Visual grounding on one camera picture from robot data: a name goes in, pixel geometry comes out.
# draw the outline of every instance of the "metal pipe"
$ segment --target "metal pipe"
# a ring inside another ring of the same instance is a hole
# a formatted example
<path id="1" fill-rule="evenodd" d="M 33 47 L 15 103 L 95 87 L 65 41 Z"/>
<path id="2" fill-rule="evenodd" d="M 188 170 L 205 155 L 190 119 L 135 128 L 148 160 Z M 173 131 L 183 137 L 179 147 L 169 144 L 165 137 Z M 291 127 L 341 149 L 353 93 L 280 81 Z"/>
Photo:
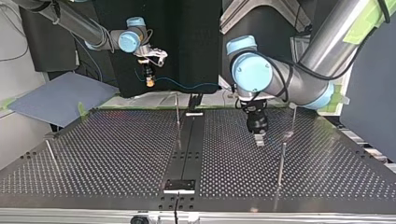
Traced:
<path id="1" fill-rule="evenodd" d="M 31 10 L 41 7 L 44 2 L 36 0 L 13 0 L 20 7 Z M 59 25 L 64 29 L 72 32 L 73 34 L 81 37 L 91 45 L 99 45 L 106 37 L 104 36 L 101 28 L 92 20 L 84 16 L 82 13 L 73 9 L 68 3 L 58 1 L 61 9 L 61 18 Z M 47 17 L 51 21 L 56 21 L 56 15 L 51 7 L 46 7 L 39 12 L 41 15 Z"/>
<path id="2" fill-rule="evenodd" d="M 370 0 L 341 0 L 320 27 L 300 63 L 323 76 L 332 77 L 358 47 L 344 37 Z"/>

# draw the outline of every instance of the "vertical metal post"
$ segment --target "vertical metal post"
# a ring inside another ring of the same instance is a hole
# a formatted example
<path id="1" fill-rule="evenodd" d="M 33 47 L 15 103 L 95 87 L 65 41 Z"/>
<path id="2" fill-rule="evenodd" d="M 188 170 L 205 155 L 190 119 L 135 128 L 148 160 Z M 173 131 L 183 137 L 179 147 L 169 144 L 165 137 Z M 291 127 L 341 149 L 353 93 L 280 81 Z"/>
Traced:
<path id="1" fill-rule="evenodd" d="M 52 157 L 53 160 L 56 160 L 55 154 L 53 154 L 52 146 L 50 145 L 50 140 L 49 139 L 46 139 L 46 144 L 47 144 L 47 147 L 49 149 L 50 156 Z"/>
<path id="2" fill-rule="evenodd" d="M 286 157 L 286 146 L 287 146 L 287 143 L 284 142 L 282 144 L 282 151 L 281 151 L 281 155 L 280 155 L 280 164 L 279 164 L 279 174 L 277 177 L 277 184 L 279 186 L 282 186 L 283 166 L 285 164 L 285 157 Z"/>
<path id="3" fill-rule="evenodd" d="M 180 114 L 179 114 L 179 109 L 178 109 L 178 95 L 176 93 L 175 97 L 175 104 L 176 104 L 176 115 L 177 115 L 177 127 L 180 128 Z"/>

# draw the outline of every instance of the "metal rod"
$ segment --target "metal rod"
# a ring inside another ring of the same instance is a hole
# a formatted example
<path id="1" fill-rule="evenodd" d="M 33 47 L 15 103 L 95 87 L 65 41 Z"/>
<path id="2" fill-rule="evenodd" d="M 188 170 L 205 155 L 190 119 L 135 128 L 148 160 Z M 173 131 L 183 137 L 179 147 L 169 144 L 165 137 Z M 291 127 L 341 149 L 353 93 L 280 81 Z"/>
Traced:
<path id="1" fill-rule="evenodd" d="M 55 154 L 53 154 L 52 147 L 50 145 L 50 140 L 49 139 L 46 139 L 46 144 L 47 144 L 47 147 L 49 149 L 50 156 L 52 157 L 53 160 L 56 160 Z"/>
<path id="2" fill-rule="evenodd" d="M 177 127 L 180 128 L 180 114 L 179 114 L 179 109 L 178 109 L 178 95 L 176 93 L 176 115 L 177 115 Z"/>
<path id="3" fill-rule="evenodd" d="M 342 0 L 321 25 L 300 63 L 323 76 L 332 77 L 359 46 L 344 41 L 369 0 Z"/>
<path id="4" fill-rule="evenodd" d="M 294 133 L 294 123 L 296 121 L 296 115 L 297 115 L 297 106 L 294 107 L 294 112 L 293 112 L 293 123 L 291 124 L 291 131 Z"/>
<path id="5" fill-rule="evenodd" d="M 39 8 L 44 4 L 44 2 L 42 1 L 35 0 L 13 1 L 20 7 L 23 7 L 27 10 Z M 94 21 L 90 20 L 84 14 L 73 9 L 68 3 L 64 1 L 58 1 L 58 4 L 61 9 L 61 16 L 58 24 L 61 25 L 64 29 L 81 37 L 92 45 L 99 45 L 104 41 L 104 39 L 106 39 L 103 31 Z M 39 13 L 47 17 L 51 21 L 55 21 L 57 19 L 51 6 L 46 7 Z"/>
<path id="6" fill-rule="evenodd" d="M 286 157 L 286 146 L 287 146 L 287 143 L 282 144 L 282 151 L 281 151 L 281 155 L 280 155 L 280 164 L 279 164 L 279 174 L 278 174 L 278 178 L 277 178 L 277 184 L 279 186 L 282 186 L 283 166 L 284 166 L 285 157 Z"/>

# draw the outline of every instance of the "cable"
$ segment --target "cable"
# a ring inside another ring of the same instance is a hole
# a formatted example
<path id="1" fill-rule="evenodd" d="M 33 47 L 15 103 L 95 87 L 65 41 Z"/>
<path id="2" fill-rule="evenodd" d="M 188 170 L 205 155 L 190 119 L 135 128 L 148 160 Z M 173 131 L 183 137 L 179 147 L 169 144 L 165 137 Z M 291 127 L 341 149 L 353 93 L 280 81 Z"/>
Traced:
<path id="1" fill-rule="evenodd" d="M 295 34 L 294 34 L 294 37 L 293 37 L 293 48 L 294 48 L 294 60 L 296 62 L 298 61 L 298 59 L 297 59 L 297 47 L 296 47 L 297 21 L 298 21 L 299 15 L 300 15 L 300 10 L 301 10 L 301 5 L 298 6 L 296 20 L 294 21 Z"/>
<path id="2" fill-rule="evenodd" d="M 88 50 L 85 49 L 85 46 L 76 38 L 76 36 L 73 35 L 73 33 L 70 33 L 70 34 L 73 36 L 73 38 L 75 38 L 75 40 L 79 43 L 79 45 L 84 49 L 84 51 L 88 54 L 88 56 L 90 57 L 92 62 L 95 64 L 96 68 L 98 69 L 99 75 L 100 75 L 100 81 L 103 82 L 102 70 L 100 69 L 99 65 L 96 63 L 95 59 L 91 56 L 91 54 L 88 52 Z"/>
<path id="3" fill-rule="evenodd" d="M 378 0 L 379 7 L 381 8 L 382 14 L 384 14 L 384 19 L 386 23 L 390 23 L 390 15 L 387 4 L 385 0 Z"/>
<path id="4" fill-rule="evenodd" d="M 108 40 L 108 44 L 110 45 L 110 52 L 114 53 L 115 51 L 115 47 L 114 47 L 114 42 L 113 42 L 113 38 L 111 38 L 111 34 L 110 32 L 101 24 L 99 24 L 97 21 L 94 21 L 93 19 L 91 19 L 91 21 L 93 23 L 95 23 L 96 26 L 98 26 L 100 28 L 100 30 L 102 31 L 102 40 L 98 45 L 92 45 L 94 48 L 100 48 L 102 47 Z"/>
<path id="5" fill-rule="evenodd" d="M 241 109 L 245 110 L 248 107 L 250 107 L 251 103 L 253 103 L 254 100 L 256 100 L 256 98 L 260 95 L 260 91 L 256 92 L 256 94 L 253 96 L 253 98 L 251 98 L 251 100 L 244 106 L 241 107 Z"/>
<path id="6" fill-rule="evenodd" d="M 283 88 L 282 90 L 277 94 L 277 96 L 282 95 L 283 93 L 285 93 L 285 99 L 283 100 L 284 102 L 287 102 L 289 100 L 289 90 L 288 90 L 288 84 L 286 84 L 286 80 L 283 77 L 282 73 L 280 72 L 279 67 L 276 65 L 276 63 L 274 63 L 274 61 L 272 61 L 269 57 L 263 55 L 262 53 L 258 52 L 258 51 L 245 51 L 245 52 L 250 52 L 250 53 L 254 53 L 257 54 L 259 56 L 262 56 L 266 61 L 268 61 L 269 64 L 271 64 L 271 66 L 273 66 L 280 78 L 280 81 L 282 82 Z"/>
<path id="7" fill-rule="evenodd" d="M 174 81 L 172 78 L 169 78 L 169 77 L 159 77 L 159 78 L 156 79 L 156 81 L 160 81 L 160 80 L 168 80 L 170 82 L 173 82 L 175 85 L 178 85 L 179 87 L 181 87 L 183 89 L 186 89 L 186 90 L 194 90 L 194 89 L 197 89 L 198 87 L 201 87 L 201 86 L 216 86 L 216 87 L 219 86 L 219 84 L 216 84 L 216 83 L 200 83 L 200 84 L 195 85 L 193 87 L 186 87 L 186 86 L 183 86 L 182 84 Z"/>
<path id="8" fill-rule="evenodd" d="M 11 6 L 9 6 L 9 5 L 5 4 L 5 3 L 0 3 L 0 10 L 1 10 L 3 16 L 6 17 L 6 19 L 8 20 L 9 24 L 11 24 L 12 27 L 14 27 L 14 29 L 16 31 L 18 31 L 18 33 L 20 33 L 23 37 L 26 37 L 25 34 L 23 33 L 23 31 L 20 30 L 20 28 L 18 28 L 18 26 L 14 23 L 14 21 L 12 21 L 12 19 L 7 15 L 7 13 L 1 7 L 6 7 L 9 10 L 11 10 L 11 12 L 18 18 L 20 23 L 22 23 L 22 18 L 18 14 L 18 12 L 13 7 L 11 7 Z"/>
<path id="9" fill-rule="evenodd" d="M 136 69 L 134 70 L 134 74 L 136 75 L 136 77 L 137 77 L 137 79 L 138 79 L 139 81 L 145 82 L 145 80 L 142 79 L 142 78 L 137 74 Z M 184 86 L 184 85 L 182 85 L 182 84 L 180 84 L 180 83 L 174 81 L 174 80 L 173 80 L 172 78 L 170 78 L 170 77 L 159 77 L 159 78 L 155 79 L 155 81 L 161 81 L 161 80 L 170 81 L 170 82 L 174 83 L 175 85 L 177 85 L 177 86 L 179 86 L 179 87 L 181 87 L 181 88 L 183 88 L 183 89 L 185 89 L 185 90 L 194 90 L 194 89 L 197 89 L 198 87 L 201 87 L 201 86 L 216 86 L 216 87 L 223 88 L 223 87 L 221 87 L 219 84 L 216 84 L 216 83 L 209 83 L 209 82 L 200 83 L 200 84 L 197 84 L 197 85 L 195 85 L 195 86 L 193 86 L 193 87 L 187 87 L 187 86 Z"/>
<path id="10" fill-rule="evenodd" d="M 21 55 L 15 56 L 15 57 L 13 57 L 13 58 L 0 59 L 0 63 L 2 63 L 2 62 L 8 62 L 8 61 L 13 61 L 13 60 L 19 59 L 19 58 L 25 56 L 25 55 L 27 54 L 28 51 L 29 51 L 29 45 L 26 44 L 26 49 L 25 49 L 25 52 L 24 52 L 24 53 L 22 53 Z"/>
<path id="11" fill-rule="evenodd" d="M 366 37 L 364 37 L 364 39 L 361 41 L 361 44 L 359 45 L 358 49 L 356 50 L 355 55 L 353 56 L 352 60 L 349 62 L 348 66 L 344 69 L 343 72 L 341 72 L 340 74 L 338 74 L 338 75 L 335 76 L 335 77 L 326 77 L 326 76 L 323 76 L 322 74 L 316 73 L 316 72 L 312 71 L 311 69 L 305 67 L 305 66 L 302 65 L 301 63 L 292 63 L 292 62 L 288 62 L 288 61 L 285 61 L 285 60 L 282 60 L 281 62 L 282 62 L 282 63 L 287 63 L 287 64 L 290 64 L 290 65 L 293 65 L 293 66 L 295 66 L 295 67 L 297 67 L 297 68 L 303 70 L 303 71 L 306 72 L 308 75 L 310 75 L 310 76 L 312 76 L 312 77 L 316 77 L 316 78 L 321 79 L 321 80 L 327 80 L 327 81 L 336 80 L 337 78 L 340 78 L 340 77 L 342 77 L 343 75 L 345 75 L 346 72 L 352 67 L 353 63 L 354 63 L 354 62 L 356 61 L 356 59 L 358 58 L 359 53 L 360 53 L 361 50 L 363 49 L 365 43 L 366 43 L 367 40 L 370 38 L 370 36 L 374 33 L 375 30 L 376 30 L 376 28 L 374 27 L 374 28 L 370 31 L 370 33 L 369 33 Z"/>
<path id="12" fill-rule="evenodd" d="M 14 8 L 12 8 L 11 6 L 7 5 L 6 3 L 0 2 L 0 9 L 1 9 L 1 12 L 2 12 L 2 14 L 6 17 L 7 21 L 12 25 L 12 27 L 14 27 L 14 28 L 18 31 L 19 34 L 21 34 L 23 37 L 26 37 L 25 34 L 23 33 L 23 31 L 21 31 L 21 30 L 18 28 L 18 26 L 14 23 L 14 21 L 12 21 L 12 19 L 6 14 L 6 12 L 5 12 L 1 7 L 6 7 L 6 8 L 8 8 L 8 9 L 10 9 L 10 10 L 15 14 L 15 16 L 18 18 L 18 20 L 20 20 L 20 22 L 21 22 L 21 17 L 20 17 L 20 15 L 18 14 L 18 12 L 17 12 Z M 8 61 L 13 61 L 13 60 L 19 59 L 19 58 L 25 56 L 25 55 L 27 54 L 28 51 L 29 51 L 29 45 L 28 45 L 28 43 L 27 43 L 27 41 L 26 41 L 26 49 L 25 49 L 25 51 L 24 51 L 22 54 L 20 54 L 20 55 L 18 55 L 18 56 L 15 56 L 15 57 L 12 57 L 12 58 L 0 59 L 0 63 L 2 63 L 2 62 L 8 62 Z"/>

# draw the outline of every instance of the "green tape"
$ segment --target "green tape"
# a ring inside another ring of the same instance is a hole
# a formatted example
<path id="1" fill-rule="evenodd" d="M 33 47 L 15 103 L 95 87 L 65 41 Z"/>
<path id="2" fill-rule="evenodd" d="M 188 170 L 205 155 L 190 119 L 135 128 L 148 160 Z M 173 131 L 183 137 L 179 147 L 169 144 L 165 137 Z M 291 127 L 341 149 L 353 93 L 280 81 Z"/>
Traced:
<path id="1" fill-rule="evenodd" d="M 89 112 L 85 110 L 84 104 L 82 102 L 78 102 L 78 112 L 82 118 L 86 117 L 89 114 Z"/>
<path id="2" fill-rule="evenodd" d="M 7 110 L 8 109 L 8 106 L 10 105 L 10 104 L 12 104 L 14 101 L 16 101 L 17 100 L 17 98 L 9 98 L 9 99 L 6 99 L 6 100 L 4 100 L 3 102 L 2 102 L 2 104 L 1 104 L 1 107 L 0 107 L 0 110 Z"/>
<path id="3" fill-rule="evenodd" d="M 389 14 L 396 11 L 396 0 L 385 0 Z M 359 45 L 374 27 L 379 27 L 384 21 L 384 14 L 376 0 L 369 0 L 363 12 L 352 24 L 352 27 L 346 33 L 344 42 Z"/>

